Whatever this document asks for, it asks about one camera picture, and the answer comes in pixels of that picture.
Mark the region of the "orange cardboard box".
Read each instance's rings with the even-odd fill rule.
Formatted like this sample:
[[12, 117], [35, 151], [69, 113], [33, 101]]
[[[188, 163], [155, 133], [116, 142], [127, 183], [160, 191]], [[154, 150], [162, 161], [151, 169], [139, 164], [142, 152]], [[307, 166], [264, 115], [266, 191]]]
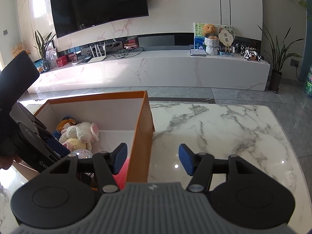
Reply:
[[92, 143], [92, 152], [111, 152], [120, 143], [128, 146], [127, 182], [148, 180], [154, 124], [146, 91], [48, 99], [39, 105], [28, 105], [49, 132], [54, 132], [63, 117], [77, 122], [95, 123], [99, 140]]

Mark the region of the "red gift box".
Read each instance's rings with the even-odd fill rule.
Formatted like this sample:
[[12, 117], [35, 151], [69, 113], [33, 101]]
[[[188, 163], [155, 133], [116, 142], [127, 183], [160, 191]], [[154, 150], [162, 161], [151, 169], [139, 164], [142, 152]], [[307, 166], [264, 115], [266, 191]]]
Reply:
[[61, 56], [56, 59], [57, 67], [62, 67], [68, 64], [67, 56]]

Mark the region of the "white tv cabinet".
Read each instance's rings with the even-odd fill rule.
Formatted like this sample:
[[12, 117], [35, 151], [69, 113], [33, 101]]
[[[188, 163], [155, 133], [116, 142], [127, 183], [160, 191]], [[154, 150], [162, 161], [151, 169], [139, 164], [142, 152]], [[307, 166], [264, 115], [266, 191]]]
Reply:
[[243, 56], [193, 57], [188, 50], [144, 51], [108, 56], [94, 63], [68, 64], [40, 74], [31, 94], [104, 87], [208, 87], [263, 91], [270, 65]]

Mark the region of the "black television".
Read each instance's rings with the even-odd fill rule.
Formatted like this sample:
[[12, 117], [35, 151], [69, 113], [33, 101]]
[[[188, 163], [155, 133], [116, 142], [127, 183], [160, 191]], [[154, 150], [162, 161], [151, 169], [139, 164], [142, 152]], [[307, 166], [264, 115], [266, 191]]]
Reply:
[[50, 3], [57, 37], [149, 15], [147, 0], [50, 0]]

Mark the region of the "round paper fan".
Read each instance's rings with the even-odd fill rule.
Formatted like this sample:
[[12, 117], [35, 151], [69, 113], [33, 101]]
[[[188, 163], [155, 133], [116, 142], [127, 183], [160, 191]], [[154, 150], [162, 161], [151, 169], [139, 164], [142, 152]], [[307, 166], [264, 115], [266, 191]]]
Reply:
[[233, 42], [236, 35], [233, 28], [227, 24], [221, 24], [218, 27], [218, 32], [218, 38], [224, 47], [224, 52], [234, 53]]

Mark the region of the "bear plush blue uniform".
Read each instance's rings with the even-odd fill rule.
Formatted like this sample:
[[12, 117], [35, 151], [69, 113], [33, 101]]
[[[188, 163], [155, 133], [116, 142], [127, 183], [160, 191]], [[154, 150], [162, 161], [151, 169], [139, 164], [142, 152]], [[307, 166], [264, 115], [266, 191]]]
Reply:
[[66, 116], [62, 119], [62, 121], [57, 125], [56, 130], [52, 133], [52, 135], [59, 140], [64, 129], [67, 129], [70, 126], [76, 125], [77, 122], [75, 119]]

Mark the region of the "dark vase dried flowers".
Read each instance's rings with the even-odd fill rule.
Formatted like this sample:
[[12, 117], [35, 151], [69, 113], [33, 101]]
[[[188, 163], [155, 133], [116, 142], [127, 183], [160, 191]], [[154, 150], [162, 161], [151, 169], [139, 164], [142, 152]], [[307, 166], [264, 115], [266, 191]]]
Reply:
[[31, 54], [28, 50], [25, 41], [17, 43], [17, 45], [12, 49], [12, 56], [15, 58], [22, 51], [25, 51], [27, 54]]

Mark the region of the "crocheted white bunny doll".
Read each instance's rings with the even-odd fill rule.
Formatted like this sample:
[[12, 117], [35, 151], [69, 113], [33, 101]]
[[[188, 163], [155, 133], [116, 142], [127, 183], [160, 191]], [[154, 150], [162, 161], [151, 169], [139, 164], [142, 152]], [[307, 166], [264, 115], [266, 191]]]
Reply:
[[92, 142], [99, 141], [99, 129], [95, 123], [82, 122], [61, 132], [59, 142], [69, 151], [92, 151]]

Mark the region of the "glass vase green plant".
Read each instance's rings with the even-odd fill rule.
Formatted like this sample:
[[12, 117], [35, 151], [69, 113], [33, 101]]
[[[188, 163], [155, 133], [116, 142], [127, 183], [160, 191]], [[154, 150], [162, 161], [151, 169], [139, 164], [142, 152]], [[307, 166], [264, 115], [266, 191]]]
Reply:
[[50, 62], [47, 60], [47, 48], [55, 36], [56, 34], [53, 35], [50, 32], [46, 37], [43, 37], [38, 30], [34, 31], [36, 42], [34, 47], [38, 50], [41, 58], [42, 72], [47, 72], [51, 69]]

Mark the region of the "pink green fluffy ball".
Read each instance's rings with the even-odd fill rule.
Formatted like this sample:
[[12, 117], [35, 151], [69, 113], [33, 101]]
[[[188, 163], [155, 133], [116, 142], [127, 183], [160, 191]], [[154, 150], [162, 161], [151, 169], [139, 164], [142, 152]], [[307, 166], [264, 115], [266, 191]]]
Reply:
[[115, 182], [120, 190], [123, 190], [126, 184], [126, 177], [128, 174], [129, 157], [125, 160], [120, 172], [117, 175], [113, 175]]

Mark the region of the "white wifi router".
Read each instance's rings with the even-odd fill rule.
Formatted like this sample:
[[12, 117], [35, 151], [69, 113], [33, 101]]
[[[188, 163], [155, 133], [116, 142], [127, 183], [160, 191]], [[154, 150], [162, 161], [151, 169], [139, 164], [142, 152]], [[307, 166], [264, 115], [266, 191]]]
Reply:
[[104, 61], [107, 57], [105, 44], [95, 44], [94, 46], [90, 47], [90, 50], [92, 53], [92, 58], [88, 61], [88, 63]]

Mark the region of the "teddy bear in pot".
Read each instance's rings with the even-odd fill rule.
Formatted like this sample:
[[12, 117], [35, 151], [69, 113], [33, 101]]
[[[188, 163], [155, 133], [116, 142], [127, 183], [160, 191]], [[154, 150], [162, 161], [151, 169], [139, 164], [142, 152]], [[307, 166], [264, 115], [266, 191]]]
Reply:
[[205, 37], [206, 53], [210, 56], [218, 55], [219, 38], [216, 33], [217, 29], [215, 25], [205, 24], [203, 26], [202, 34]]

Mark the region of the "painted picture canvas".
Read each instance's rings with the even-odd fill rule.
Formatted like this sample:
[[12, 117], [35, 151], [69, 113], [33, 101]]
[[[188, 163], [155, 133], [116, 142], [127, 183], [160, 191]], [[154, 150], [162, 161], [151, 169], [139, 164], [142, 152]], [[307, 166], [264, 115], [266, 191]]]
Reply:
[[194, 49], [205, 50], [205, 36], [203, 35], [204, 23], [194, 23]]

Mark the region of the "blue water bottle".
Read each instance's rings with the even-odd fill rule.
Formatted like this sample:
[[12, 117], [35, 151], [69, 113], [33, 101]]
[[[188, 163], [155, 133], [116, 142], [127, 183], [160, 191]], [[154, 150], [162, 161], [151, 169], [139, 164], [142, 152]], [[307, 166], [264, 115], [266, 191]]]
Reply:
[[312, 66], [310, 66], [307, 78], [304, 84], [304, 93], [309, 97], [312, 98]]

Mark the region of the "potted green plant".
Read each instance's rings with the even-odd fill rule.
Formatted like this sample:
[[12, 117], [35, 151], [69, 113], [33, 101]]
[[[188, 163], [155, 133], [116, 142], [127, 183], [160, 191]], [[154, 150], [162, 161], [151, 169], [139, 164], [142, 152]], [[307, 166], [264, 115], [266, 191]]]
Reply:
[[281, 83], [281, 78], [282, 78], [281, 70], [286, 60], [292, 57], [302, 58], [302, 56], [297, 54], [296, 52], [289, 52], [289, 49], [296, 42], [303, 41], [304, 38], [296, 39], [295, 41], [292, 41], [288, 45], [286, 45], [285, 40], [291, 31], [291, 27], [289, 27], [282, 42], [279, 42], [279, 39], [277, 36], [275, 36], [275, 38], [272, 37], [269, 29], [267, 28], [265, 24], [264, 24], [264, 27], [260, 27], [258, 25], [258, 28], [261, 30], [264, 37], [269, 41], [269, 45], [271, 48], [270, 52], [267, 52], [264, 49], [262, 50], [267, 55], [269, 55], [271, 62], [272, 62], [271, 64], [272, 72], [271, 72], [268, 90], [277, 94], [279, 92], [279, 85]]

